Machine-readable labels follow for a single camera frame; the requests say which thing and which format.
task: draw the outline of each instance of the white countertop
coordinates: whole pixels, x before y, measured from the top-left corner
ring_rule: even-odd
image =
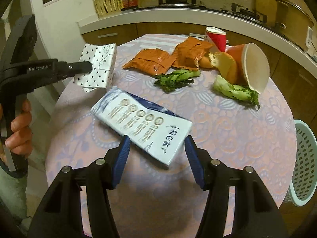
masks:
[[[317,64],[292,42],[255,23],[220,12],[188,8],[145,9],[112,14],[102,19],[98,19],[95,14],[80,20],[78,26],[80,34],[84,34],[97,29],[140,22],[182,22],[208,25],[233,31],[259,40],[281,51],[302,65],[317,79]]]

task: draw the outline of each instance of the orange snack package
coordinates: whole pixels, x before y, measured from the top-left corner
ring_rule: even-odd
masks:
[[[197,71],[198,62],[214,45],[207,41],[200,41],[194,37],[188,37],[183,43],[178,44],[172,56],[176,57],[173,67]]]
[[[176,60],[168,52],[161,49],[143,49],[122,68],[134,67],[152,76],[165,74]]]

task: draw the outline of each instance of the blue gripper pad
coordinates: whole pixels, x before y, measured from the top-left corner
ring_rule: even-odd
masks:
[[[185,152],[195,181],[203,189],[205,186],[203,162],[199,160],[197,154],[199,149],[190,135],[185,138]]]
[[[111,184],[113,188],[115,188],[120,183],[122,173],[130,152],[130,143],[130,138],[127,135],[124,135],[119,146],[117,148],[110,149],[105,156],[106,162],[112,167]]]

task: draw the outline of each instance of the paper cup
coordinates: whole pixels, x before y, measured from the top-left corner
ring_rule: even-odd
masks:
[[[270,78],[270,66],[261,48],[248,43],[230,47],[226,52],[236,60],[240,77],[248,83],[250,89],[261,94]]]
[[[226,33],[222,31],[219,28],[214,27],[207,27],[206,28],[206,34],[205,34],[205,40],[209,41],[212,40],[215,45],[218,47],[220,52],[226,51]]]

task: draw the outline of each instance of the white package with black hearts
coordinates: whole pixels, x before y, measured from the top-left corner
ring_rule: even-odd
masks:
[[[116,44],[104,46],[85,44],[79,61],[91,62],[93,69],[90,73],[75,75],[74,83],[82,86],[84,92],[100,87],[109,90],[111,88],[116,55]]]

